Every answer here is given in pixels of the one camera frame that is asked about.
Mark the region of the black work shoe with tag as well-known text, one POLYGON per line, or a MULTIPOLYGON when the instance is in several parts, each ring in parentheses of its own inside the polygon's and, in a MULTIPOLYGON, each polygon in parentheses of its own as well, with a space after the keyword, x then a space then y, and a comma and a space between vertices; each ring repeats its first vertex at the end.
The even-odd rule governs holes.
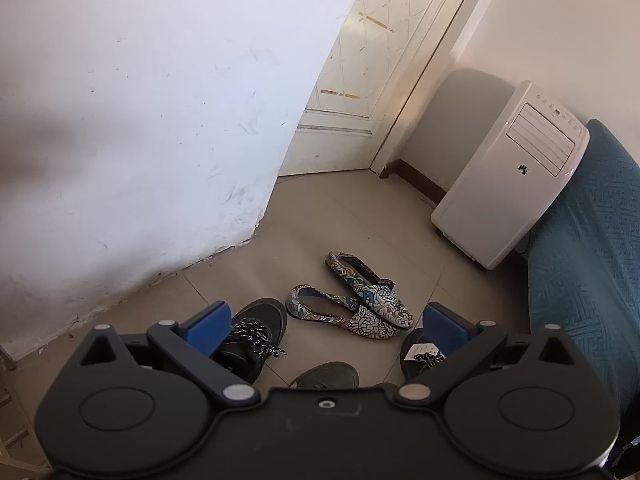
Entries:
POLYGON ((400 368, 405 382, 430 370, 446 359, 446 356, 425 337, 423 328, 417 328, 408 333, 400 350, 400 368))

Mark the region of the cream panelled door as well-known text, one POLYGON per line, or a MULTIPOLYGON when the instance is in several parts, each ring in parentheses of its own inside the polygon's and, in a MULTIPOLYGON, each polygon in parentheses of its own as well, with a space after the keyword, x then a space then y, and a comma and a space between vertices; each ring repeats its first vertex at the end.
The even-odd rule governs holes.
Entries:
POLYGON ((367 169, 463 0, 355 0, 281 176, 367 169))

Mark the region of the teal fabric sofa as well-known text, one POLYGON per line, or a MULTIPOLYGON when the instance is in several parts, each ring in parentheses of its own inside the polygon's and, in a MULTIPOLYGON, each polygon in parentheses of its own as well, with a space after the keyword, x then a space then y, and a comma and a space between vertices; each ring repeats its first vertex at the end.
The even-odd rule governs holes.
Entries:
POLYGON ((639 166, 602 122, 587 129, 529 248, 529 326, 561 326, 625 411, 639 393, 639 166))

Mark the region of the olive green sneaker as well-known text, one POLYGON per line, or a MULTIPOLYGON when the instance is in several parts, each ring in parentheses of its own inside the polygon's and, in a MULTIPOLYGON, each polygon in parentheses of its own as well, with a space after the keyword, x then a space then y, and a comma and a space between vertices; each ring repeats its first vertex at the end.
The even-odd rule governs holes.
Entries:
POLYGON ((359 375, 356 368, 345 362, 318 365, 296 377, 289 385, 299 389, 356 389, 359 375))

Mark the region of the white portable air cooler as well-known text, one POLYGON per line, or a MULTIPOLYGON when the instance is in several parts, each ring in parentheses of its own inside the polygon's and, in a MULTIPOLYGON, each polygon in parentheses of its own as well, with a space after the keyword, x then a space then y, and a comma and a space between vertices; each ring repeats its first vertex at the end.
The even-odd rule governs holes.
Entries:
POLYGON ((433 226, 495 269, 563 191, 588 143, 588 129, 560 101, 521 82, 433 211, 433 226))

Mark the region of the black work shoe speckled laces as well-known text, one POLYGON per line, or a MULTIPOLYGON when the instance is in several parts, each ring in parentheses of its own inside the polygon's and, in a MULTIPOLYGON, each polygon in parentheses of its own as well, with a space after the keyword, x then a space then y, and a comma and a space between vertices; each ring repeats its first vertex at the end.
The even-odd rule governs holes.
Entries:
POLYGON ((268 359, 286 355, 281 341, 287 327, 284 304, 273 298, 257 299, 232 318, 230 334, 210 359, 243 382, 254 384, 268 359))

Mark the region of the metal folding rack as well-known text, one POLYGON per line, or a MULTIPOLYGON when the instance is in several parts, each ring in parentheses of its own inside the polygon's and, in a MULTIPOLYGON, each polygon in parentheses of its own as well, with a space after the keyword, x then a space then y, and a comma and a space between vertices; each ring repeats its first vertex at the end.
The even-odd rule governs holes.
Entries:
POLYGON ((1 349, 1 478, 44 479, 49 463, 12 385, 14 370, 16 363, 1 349))

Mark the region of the patterned flat slipper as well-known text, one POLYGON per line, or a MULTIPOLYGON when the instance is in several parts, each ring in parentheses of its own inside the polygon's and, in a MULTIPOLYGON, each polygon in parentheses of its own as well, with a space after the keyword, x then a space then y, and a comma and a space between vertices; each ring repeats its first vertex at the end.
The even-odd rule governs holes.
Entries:
POLYGON ((400 334, 356 298, 329 294, 307 284, 290 291, 285 307, 299 321, 329 324, 363 338, 386 340, 400 334))
POLYGON ((413 326, 413 316, 397 296, 392 280, 380 278, 361 259, 344 252, 329 252, 326 265, 382 322, 395 330, 410 330, 413 326))

